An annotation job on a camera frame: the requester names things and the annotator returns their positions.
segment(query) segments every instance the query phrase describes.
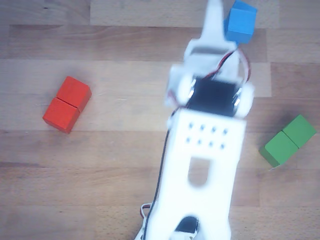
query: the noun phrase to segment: green cube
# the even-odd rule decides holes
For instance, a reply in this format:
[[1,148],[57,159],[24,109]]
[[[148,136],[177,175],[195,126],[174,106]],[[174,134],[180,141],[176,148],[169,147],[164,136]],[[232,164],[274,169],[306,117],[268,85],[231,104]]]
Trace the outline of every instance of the green cube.
[[259,152],[275,168],[284,164],[297,150],[294,142],[281,131],[261,147]]
[[283,129],[283,132],[301,148],[313,135],[316,129],[302,116],[298,115]]

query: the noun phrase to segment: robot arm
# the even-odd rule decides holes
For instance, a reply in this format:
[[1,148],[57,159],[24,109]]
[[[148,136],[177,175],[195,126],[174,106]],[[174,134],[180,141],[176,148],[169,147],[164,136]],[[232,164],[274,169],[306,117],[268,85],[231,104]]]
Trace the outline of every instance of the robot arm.
[[[161,188],[135,240],[231,238],[230,202],[246,129],[242,118],[252,106],[254,87],[238,77],[241,53],[225,40],[223,29],[222,2],[209,0],[201,37],[189,42],[184,63],[170,70],[165,104],[178,108],[168,121]],[[188,180],[192,158],[210,161],[201,187]],[[193,225],[184,229],[186,219]]]

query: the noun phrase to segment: blue block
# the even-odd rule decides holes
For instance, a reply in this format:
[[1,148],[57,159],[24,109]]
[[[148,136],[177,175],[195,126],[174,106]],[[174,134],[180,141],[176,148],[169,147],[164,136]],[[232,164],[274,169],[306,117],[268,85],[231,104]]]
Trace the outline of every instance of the blue block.
[[257,9],[236,0],[228,17],[224,20],[224,35],[228,41],[247,44],[255,30]]

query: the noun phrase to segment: cutout hole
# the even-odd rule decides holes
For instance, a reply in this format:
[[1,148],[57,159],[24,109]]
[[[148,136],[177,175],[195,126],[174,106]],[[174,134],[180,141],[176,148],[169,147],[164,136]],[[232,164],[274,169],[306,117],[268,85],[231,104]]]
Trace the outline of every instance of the cutout hole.
[[213,54],[213,55],[225,55],[228,52],[228,49],[220,49],[214,47],[195,47],[191,54]]
[[194,187],[202,187],[208,180],[211,161],[208,159],[192,157],[189,166],[188,180]]

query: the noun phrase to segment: wooden floor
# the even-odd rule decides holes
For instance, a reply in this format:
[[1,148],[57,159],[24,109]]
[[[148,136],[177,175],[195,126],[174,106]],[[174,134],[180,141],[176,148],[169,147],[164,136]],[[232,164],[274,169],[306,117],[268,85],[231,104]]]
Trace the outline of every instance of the wooden floor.
[[[258,148],[296,115],[320,131],[320,1],[258,8],[256,98],[232,196],[233,240],[320,239],[320,135],[270,170]],[[225,0],[226,12],[233,0]],[[132,240],[156,188],[170,66],[206,0],[0,1],[0,239]],[[92,90],[71,134],[42,116],[66,76]]]

